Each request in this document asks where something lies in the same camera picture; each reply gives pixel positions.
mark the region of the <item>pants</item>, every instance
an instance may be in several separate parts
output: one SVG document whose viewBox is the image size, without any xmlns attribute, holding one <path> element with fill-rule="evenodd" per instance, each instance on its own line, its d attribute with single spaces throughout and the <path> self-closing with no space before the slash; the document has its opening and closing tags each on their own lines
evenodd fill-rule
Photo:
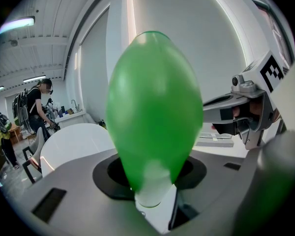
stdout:
<svg viewBox="0 0 295 236">
<path fill-rule="evenodd" d="M 6 157 L 11 162 L 11 164 L 13 166 L 15 166 L 17 164 L 17 161 L 16 161 L 13 145 L 12 145 L 10 139 L 8 140 L 8 139 L 2 138 L 1 139 L 1 148 L 4 151 L 4 154 L 6 155 Z"/>
<path fill-rule="evenodd" d="M 34 130 L 34 132 L 37 134 L 38 129 L 41 127 L 43 130 L 43 135 L 44 135 L 44 140 L 45 142 L 48 140 L 50 137 L 50 134 L 45 127 L 44 120 L 40 116 L 30 116 L 29 118 L 29 125 Z"/>
</svg>

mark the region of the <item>green balloon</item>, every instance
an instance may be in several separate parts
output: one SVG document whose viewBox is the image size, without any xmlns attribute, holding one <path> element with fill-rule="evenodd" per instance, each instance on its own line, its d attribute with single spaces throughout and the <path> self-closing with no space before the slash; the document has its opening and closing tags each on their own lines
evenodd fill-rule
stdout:
<svg viewBox="0 0 295 236">
<path fill-rule="evenodd" d="M 203 105 L 190 63 L 166 35 L 144 32 L 124 51 L 106 115 L 132 190 L 139 193 L 149 174 L 162 177 L 159 168 L 175 182 L 202 128 Z"/>
</svg>

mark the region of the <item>floor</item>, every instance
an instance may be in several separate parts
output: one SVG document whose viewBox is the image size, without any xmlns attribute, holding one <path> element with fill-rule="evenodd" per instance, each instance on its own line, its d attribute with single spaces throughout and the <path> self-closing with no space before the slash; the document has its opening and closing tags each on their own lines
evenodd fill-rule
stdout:
<svg viewBox="0 0 295 236">
<path fill-rule="evenodd" d="M 20 164 L 19 169 L 14 170 L 11 164 L 5 162 L 0 171 L 0 184 L 2 184 L 1 190 L 8 200 L 14 199 L 15 201 L 18 201 L 23 193 L 32 186 L 32 182 L 29 180 L 22 166 L 26 161 L 23 149 L 27 146 L 29 146 L 28 140 L 22 140 L 13 145 L 16 159 Z M 32 165 L 29 165 L 29 171 L 35 180 L 42 177 L 41 173 Z"/>
</svg>

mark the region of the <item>chair leg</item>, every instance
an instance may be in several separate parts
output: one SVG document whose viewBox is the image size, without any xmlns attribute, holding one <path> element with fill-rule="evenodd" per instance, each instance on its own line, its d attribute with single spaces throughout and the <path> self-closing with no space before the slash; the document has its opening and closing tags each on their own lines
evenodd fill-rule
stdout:
<svg viewBox="0 0 295 236">
<path fill-rule="evenodd" d="M 35 183 L 35 180 L 33 179 L 33 176 L 31 175 L 31 173 L 30 173 L 30 171 L 29 171 L 29 169 L 28 169 L 28 165 L 30 165 L 30 161 L 29 161 L 29 160 L 27 160 L 27 161 L 23 164 L 23 168 L 24 168 L 26 174 L 28 175 L 30 181 L 31 181 L 32 183 Z"/>
<path fill-rule="evenodd" d="M 23 154 L 24 154 L 25 160 L 28 160 L 28 155 L 26 154 L 27 150 L 33 155 L 33 152 L 31 151 L 30 147 L 27 146 L 26 148 L 23 149 Z"/>
</svg>

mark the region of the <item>white ceiling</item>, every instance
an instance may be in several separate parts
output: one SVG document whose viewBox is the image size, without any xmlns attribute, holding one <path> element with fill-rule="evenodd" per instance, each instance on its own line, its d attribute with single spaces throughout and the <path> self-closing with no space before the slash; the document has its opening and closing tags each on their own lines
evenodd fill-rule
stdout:
<svg viewBox="0 0 295 236">
<path fill-rule="evenodd" d="M 39 75 L 63 80 L 65 50 L 71 44 L 68 40 L 72 28 L 86 2 L 22 0 L 6 22 L 35 16 L 35 24 L 0 35 L 0 86 L 5 90 L 22 88 L 24 79 Z"/>
</svg>

